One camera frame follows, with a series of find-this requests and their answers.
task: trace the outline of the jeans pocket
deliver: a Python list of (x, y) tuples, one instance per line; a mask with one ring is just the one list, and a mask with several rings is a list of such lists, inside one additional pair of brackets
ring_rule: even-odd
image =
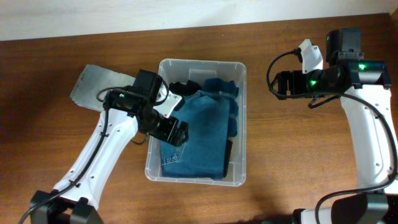
[(164, 165), (167, 165), (167, 164), (172, 164), (174, 162), (178, 162), (178, 160), (180, 159), (180, 157), (181, 157), (181, 155), (182, 155), (182, 153), (184, 151), (184, 148), (185, 148), (185, 142), (180, 147), (176, 147), (174, 149), (173, 154), (170, 157), (165, 158), (165, 159), (161, 159), (160, 160), (160, 165), (164, 166)]

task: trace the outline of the denim fabric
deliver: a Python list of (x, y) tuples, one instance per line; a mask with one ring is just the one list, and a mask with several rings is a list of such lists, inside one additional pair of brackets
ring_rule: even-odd
[(207, 79), (205, 84), (203, 84), (202, 90), (210, 93), (219, 91), (223, 93), (229, 93), (234, 99), (239, 93), (239, 88), (236, 87), (234, 81), (226, 82), (220, 78)]
[(222, 179), (231, 98), (197, 91), (172, 116), (188, 123), (189, 139), (180, 147), (160, 143), (163, 177)]

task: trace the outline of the blue cloth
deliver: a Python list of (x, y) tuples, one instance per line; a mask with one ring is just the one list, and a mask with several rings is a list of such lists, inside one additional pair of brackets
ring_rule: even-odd
[(228, 134), (229, 99), (197, 91), (172, 116), (188, 123), (188, 141), (180, 147), (160, 143), (163, 177), (222, 179)]

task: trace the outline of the white wall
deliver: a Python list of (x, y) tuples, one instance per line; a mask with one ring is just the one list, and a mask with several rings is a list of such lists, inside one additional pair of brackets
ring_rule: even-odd
[(0, 40), (394, 12), (398, 0), (0, 0)]

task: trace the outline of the storage box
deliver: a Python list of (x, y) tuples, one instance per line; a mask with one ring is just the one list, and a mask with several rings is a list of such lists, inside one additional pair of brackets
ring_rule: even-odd
[(164, 59), (159, 65), (159, 75), (167, 83), (186, 83), (188, 80), (203, 86), (209, 78), (235, 81), (239, 87), (236, 102), (239, 106), (238, 135), (232, 140), (228, 174), (224, 179), (162, 177), (160, 168), (160, 141), (150, 138), (145, 175), (149, 180), (239, 187), (246, 180), (246, 67), (240, 62), (215, 62), (201, 60)]

